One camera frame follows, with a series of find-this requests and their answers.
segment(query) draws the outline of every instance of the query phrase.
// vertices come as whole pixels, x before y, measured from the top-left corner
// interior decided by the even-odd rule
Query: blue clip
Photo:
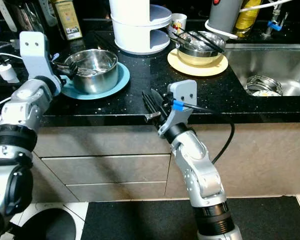
[[[57,52],[56,54],[53,55],[51,61],[53,62],[53,61],[56,60],[59,56],[60,56],[60,54]]]
[[[273,21],[268,21],[268,27],[276,30],[276,31],[281,31],[282,26],[275,24]]]
[[[173,105],[172,105],[173,110],[178,110],[178,111],[183,111],[184,109],[184,102],[183,101],[177,101],[173,100]]]

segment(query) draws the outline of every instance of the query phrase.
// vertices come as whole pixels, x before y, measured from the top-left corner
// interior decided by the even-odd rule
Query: yellow bottle
[[[258,6],[261,3],[262,0],[244,0],[241,8],[243,9],[251,8],[254,6]],[[237,35],[239,38],[247,37],[251,32],[251,29],[258,16],[258,13],[259,13],[259,9],[253,9],[250,11],[241,12],[234,25],[234,29],[233,29],[234,34]]]
[[[82,38],[73,0],[51,0],[67,40]]]

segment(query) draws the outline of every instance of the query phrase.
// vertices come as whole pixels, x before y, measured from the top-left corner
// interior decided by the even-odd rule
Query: speckled granite countertop
[[[142,101],[142,91],[151,88],[165,92],[167,85],[176,81],[197,81],[197,104],[221,112],[235,123],[300,122],[300,96],[253,97],[248,95],[231,69],[211,77],[193,77],[173,69],[167,55],[174,43],[163,51],[138,56],[125,53],[114,43],[114,34],[103,28],[89,31],[83,39],[71,41],[61,52],[61,59],[84,49],[97,48],[98,44],[115,52],[119,62],[130,71],[129,83],[119,92],[97,100],[76,100],[63,94],[55,97],[50,109],[42,118],[45,127],[144,125],[147,113]],[[27,72],[16,68],[20,79]],[[0,80],[0,100],[7,98],[19,85],[11,86]],[[211,114],[194,112],[189,124],[222,123]]]

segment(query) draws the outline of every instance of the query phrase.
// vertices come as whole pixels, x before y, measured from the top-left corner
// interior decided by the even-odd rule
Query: metal pot
[[[75,62],[79,68],[97,71],[94,74],[77,73],[73,78],[76,90],[85,94],[101,94],[114,88],[118,82],[118,58],[107,50],[89,49],[69,56],[64,63]]]
[[[213,41],[218,47],[224,49],[226,46],[225,41],[218,35],[207,32],[199,31],[202,35],[205,35],[211,41]],[[199,41],[189,35],[187,32],[181,33],[179,36],[185,40],[185,43],[190,42],[191,44],[176,43],[178,56],[188,64],[204,66],[217,60],[221,53],[212,49],[205,44],[205,39],[198,35],[195,31],[190,31],[192,35],[196,35],[202,39]]]

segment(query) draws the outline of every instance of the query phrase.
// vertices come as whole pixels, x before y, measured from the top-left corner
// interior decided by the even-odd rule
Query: small cup
[[[183,31],[180,29],[186,29],[187,15],[182,13],[172,13],[171,22],[167,27],[168,34],[171,38],[177,37],[173,34],[181,34]]]

